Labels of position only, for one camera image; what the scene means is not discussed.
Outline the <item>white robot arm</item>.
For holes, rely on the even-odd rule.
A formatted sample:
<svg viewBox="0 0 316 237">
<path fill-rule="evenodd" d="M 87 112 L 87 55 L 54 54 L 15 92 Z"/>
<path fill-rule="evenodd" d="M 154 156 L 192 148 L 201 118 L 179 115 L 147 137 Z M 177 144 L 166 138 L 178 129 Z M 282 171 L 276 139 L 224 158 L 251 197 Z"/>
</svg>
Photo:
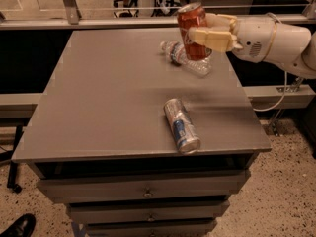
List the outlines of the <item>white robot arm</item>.
<svg viewBox="0 0 316 237">
<path fill-rule="evenodd" d="M 236 17 L 207 13 L 206 25 L 190 27 L 189 40 L 217 52 L 231 51 L 253 63 L 267 62 L 304 79 L 314 79 L 315 35 L 280 22 L 272 14 Z"/>
</svg>

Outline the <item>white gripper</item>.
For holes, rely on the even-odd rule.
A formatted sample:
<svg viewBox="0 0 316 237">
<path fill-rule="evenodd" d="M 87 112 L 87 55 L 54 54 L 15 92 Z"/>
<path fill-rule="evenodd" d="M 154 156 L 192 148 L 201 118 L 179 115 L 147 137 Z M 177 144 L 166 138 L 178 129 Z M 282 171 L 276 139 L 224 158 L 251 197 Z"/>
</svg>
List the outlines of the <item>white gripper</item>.
<svg viewBox="0 0 316 237">
<path fill-rule="evenodd" d="M 233 54 L 241 60 L 254 63 L 264 60 L 276 28 L 270 17 L 249 17 L 237 21 L 233 15 L 207 13 L 205 18 L 207 28 L 189 28 L 188 36 L 192 42 L 217 52 L 233 50 Z M 237 37 L 229 32 L 233 29 Z"/>
</svg>

